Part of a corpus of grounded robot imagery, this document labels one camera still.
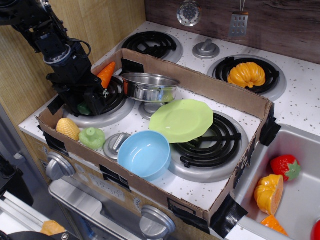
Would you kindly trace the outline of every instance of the green plate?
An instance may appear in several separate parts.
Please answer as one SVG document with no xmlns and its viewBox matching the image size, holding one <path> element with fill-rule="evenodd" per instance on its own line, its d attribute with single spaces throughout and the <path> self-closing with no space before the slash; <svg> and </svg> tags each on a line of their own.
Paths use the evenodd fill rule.
<svg viewBox="0 0 320 240">
<path fill-rule="evenodd" d="M 201 101 L 176 100 L 160 107 L 151 117 L 149 129 L 163 134 L 169 143 L 187 143 L 211 127 L 214 112 Z"/>
</svg>

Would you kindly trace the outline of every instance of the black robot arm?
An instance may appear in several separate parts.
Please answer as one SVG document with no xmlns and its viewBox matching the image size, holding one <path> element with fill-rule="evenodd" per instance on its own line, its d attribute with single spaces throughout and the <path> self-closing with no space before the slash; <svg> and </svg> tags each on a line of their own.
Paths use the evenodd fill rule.
<svg viewBox="0 0 320 240">
<path fill-rule="evenodd" d="M 0 0 L 0 26 L 4 25 L 11 25 L 36 53 L 43 54 L 43 61 L 54 71 L 46 78 L 74 115 L 83 114 L 78 106 L 86 106 L 94 116 L 104 112 L 108 92 L 91 73 L 91 48 L 68 37 L 48 0 Z M 81 43 L 88 47 L 88 54 Z"/>
</svg>

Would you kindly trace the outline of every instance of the light blue bowl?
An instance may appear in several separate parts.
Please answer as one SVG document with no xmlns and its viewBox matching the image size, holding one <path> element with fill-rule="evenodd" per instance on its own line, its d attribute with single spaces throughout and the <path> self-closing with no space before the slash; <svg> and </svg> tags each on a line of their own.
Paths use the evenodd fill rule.
<svg viewBox="0 0 320 240">
<path fill-rule="evenodd" d="M 153 181 L 163 175 L 171 162 L 168 140 L 156 131 L 141 131 L 124 141 L 118 163 L 135 175 Z"/>
</svg>

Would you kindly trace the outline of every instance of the cardboard tray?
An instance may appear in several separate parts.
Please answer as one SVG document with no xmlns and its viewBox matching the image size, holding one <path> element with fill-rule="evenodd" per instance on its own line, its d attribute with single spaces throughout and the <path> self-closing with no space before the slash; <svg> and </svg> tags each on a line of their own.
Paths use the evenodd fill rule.
<svg viewBox="0 0 320 240">
<path fill-rule="evenodd" d="M 60 109 L 54 115 L 51 114 L 49 109 L 46 109 L 44 112 L 42 112 L 38 117 L 41 129 L 46 133 L 45 135 L 60 141 L 68 153 L 73 153 L 97 166 L 102 165 L 108 168 L 110 171 L 118 174 L 121 179 L 126 180 L 131 190 L 137 191 L 143 196 L 154 200 L 158 204 L 168 209 L 172 208 L 172 203 L 176 203 L 179 209 L 184 209 L 196 218 L 204 220 L 209 226 L 214 213 L 219 209 L 226 197 L 232 194 L 233 189 L 237 185 L 243 169 L 253 153 L 254 146 L 260 138 L 263 126 L 267 122 L 270 114 L 272 115 L 273 103 L 262 96 L 238 86 L 213 79 L 212 77 L 190 70 L 175 63 L 163 61 L 155 57 L 143 55 L 128 49 L 121 49 L 113 54 L 110 58 L 100 60 L 100 64 L 94 65 L 92 72 L 93 74 L 97 75 L 105 66 L 113 61 L 116 62 L 115 71 L 117 71 L 122 68 L 122 59 L 142 64 L 145 73 L 159 74 L 177 79 L 181 82 L 181 87 L 184 87 L 198 95 L 212 99 L 220 104 L 253 115 L 261 120 L 261 123 L 255 135 L 251 139 L 247 150 L 239 160 L 238 166 L 229 178 L 224 190 L 220 193 L 219 197 L 214 201 L 209 210 L 201 209 L 183 199 L 178 199 L 177 197 L 154 186 L 148 181 L 127 171 L 118 163 L 108 159 L 98 152 L 85 147 L 79 142 L 74 141 L 61 133 L 56 132 L 56 125 L 59 119 L 61 119 L 63 116 L 62 109 Z"/>
</svg>

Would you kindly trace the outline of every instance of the metal pot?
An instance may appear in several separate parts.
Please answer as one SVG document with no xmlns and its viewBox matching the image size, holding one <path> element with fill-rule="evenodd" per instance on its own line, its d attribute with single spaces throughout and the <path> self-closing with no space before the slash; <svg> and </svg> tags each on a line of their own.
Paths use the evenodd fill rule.
<svg viewBox="0 0 320 240">
<path fill-rule="evenodd" d="M 157 74 L 124 73 L 124 94 L 129 98 L 149 103 L 169 103 L 176 97 L 180 81 Z"/>
</svg>

